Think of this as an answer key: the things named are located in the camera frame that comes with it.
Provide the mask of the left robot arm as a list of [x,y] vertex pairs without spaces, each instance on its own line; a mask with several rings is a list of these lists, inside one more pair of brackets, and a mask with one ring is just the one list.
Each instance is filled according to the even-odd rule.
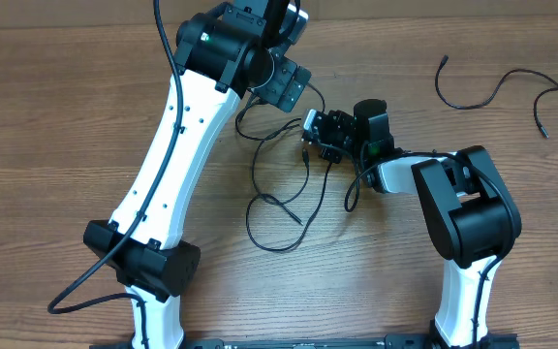
[[307,21],[296,1],[228,1],[183,21],[169,42],[169,95],[139,173],[111,217],[83,235],[132,304],[128,347],[184,346],[180,297],[201,257],[182,238],[192,194],[245,95],[293,109],[310,73],[286,52]]

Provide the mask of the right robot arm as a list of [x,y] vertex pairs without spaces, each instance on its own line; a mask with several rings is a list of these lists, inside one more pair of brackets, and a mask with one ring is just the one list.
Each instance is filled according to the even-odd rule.
[[429,238],[443,258],[441,302],[425,334],[388,334],[382,348],[516,348],[514,334],[491,333],[486,313],[493,279],[521,233],[512,196],[484,147],[409,151],[394,143],[387,104],[367,99],[350,113],[309,111],[303,138],[324,159],[348,158],[356,177],[345,199],[355,209],[361,188],[418,196]]

